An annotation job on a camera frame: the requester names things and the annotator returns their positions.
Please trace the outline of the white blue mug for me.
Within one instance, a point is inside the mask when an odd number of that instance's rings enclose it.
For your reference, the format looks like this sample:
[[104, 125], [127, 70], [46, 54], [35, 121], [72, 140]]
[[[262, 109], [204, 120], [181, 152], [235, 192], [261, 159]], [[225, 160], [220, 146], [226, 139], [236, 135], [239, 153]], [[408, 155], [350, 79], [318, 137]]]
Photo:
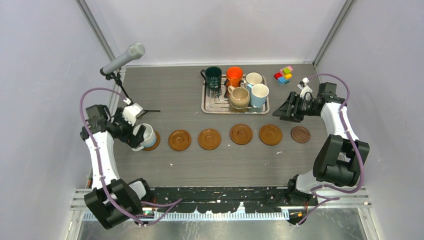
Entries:
[[153, 127], [148, 123], [141, 123], [138, 125], [143, 125], [146, 127], [144, 132], [144, 142], [140, 144], [137, 148], [132, 148], [133, 151], [145, 150], [153, 147], [157, 142], [157, 135]]

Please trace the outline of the dark wooden coaster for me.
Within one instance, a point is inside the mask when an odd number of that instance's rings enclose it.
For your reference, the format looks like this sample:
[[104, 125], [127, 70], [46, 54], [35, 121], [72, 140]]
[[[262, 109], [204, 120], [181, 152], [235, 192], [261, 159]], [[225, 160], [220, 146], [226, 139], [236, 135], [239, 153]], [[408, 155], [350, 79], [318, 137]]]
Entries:
[[307, 143], [311, 139], [310, 131], [303, 126], [295, 126], [292, 128], [290, 135], [292, 139], [300, 144]]

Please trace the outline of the orange brown coaster front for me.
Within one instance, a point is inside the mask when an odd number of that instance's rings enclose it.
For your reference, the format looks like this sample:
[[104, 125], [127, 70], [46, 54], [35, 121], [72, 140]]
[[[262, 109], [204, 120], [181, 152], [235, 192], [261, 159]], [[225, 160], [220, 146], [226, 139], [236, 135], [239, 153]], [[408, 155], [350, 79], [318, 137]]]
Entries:
[[283, 132], [274, 124], [263, 125], [259, 130], [259, 139], [268, 146], [275, 146], [283, 139]]

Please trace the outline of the metal tray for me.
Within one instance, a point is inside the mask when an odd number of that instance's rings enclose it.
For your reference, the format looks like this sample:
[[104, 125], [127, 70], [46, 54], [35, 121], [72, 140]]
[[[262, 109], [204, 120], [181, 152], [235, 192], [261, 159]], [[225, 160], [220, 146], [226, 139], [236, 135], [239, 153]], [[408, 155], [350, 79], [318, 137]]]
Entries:
[[226, 75], [221, 77], [221, 89], [214, 91], [206, 86], [205, 80], [202, 81], [201, 92], [201, 110], [206, 114], [236, 114], [236, 115], [265, 115], [270, 111], [269, 97], [266, 97], [265, 103], [258, 108], [249, 104], [244, 109], [235, 109], [230, 105], [226, 93]]

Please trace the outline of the dark green mug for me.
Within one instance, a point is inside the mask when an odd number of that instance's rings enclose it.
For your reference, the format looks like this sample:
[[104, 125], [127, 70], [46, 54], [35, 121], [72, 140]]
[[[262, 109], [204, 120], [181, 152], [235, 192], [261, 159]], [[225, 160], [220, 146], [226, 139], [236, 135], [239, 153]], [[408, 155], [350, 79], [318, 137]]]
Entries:
[[210, 66], [207, 69], [202, 69], [200, 75], [205, 81], [205, 86], [213, 91], [221, 89], [222, 70], [217, 66]]

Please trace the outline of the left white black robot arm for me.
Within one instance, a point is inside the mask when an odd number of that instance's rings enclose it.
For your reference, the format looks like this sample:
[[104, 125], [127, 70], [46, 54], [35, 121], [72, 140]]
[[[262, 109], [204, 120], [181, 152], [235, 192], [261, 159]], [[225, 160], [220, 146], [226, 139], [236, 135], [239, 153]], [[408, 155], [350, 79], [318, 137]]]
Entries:
[[143, 178], [126, 183], [119, 177], [114, 140], [139, 151], [144, 149], [144, 143], [156, 139], [151, 127], [128, 121], [124, 112], [119, 107], [111, 115], [106, 105], [90, 106], [86, 108], [87, 127], [82, 127], [80, 133], [92, 162], [92, 191], [84, 196], [84, 202], [106, 230], [130, 219], [130, 215], [141, 214], [143, 207], [148, 207], [154, 199]]

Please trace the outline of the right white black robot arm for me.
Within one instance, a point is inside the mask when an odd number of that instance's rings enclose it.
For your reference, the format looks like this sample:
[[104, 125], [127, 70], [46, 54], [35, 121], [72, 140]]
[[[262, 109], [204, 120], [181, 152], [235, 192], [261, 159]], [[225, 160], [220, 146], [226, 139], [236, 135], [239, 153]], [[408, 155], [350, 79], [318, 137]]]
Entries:
[[287, 202], [291, 205], [306, 203], [321, 188], [346, 194], [357, 192], [362, 186], [362, 171], [370, 146], [360, 141], [353, 132], [346, 116], [345, 99], [336, 95], [335, 83], [321, 83], [315, 98], [306, 92], [306, 84], [302, 83], [299, 87], [302, 93], [290, 92], [286, 101], [272, 115], [295, 123], [300, 123], [305, 116], [320, 116], [328, 137], [312, 170], [297, 174], [288, 181], [285, 192]]

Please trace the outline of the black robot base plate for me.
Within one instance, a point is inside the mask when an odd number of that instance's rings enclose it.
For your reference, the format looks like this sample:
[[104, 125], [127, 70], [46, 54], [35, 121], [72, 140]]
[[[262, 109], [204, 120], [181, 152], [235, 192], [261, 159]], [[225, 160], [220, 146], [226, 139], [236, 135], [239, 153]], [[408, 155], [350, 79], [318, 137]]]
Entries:
[[172, 213], [205, 214], [234, 213], [240, 207], [245, 212], [276, 213], [279, 207], [306, 207], [318, 203], [316, 198], [295, 200], [287, 198], [287, 188], [281, 186], [238, 186], [238, 187], [155, 187], [141, 200], [154, 204], [171, 204], [181, 199]]

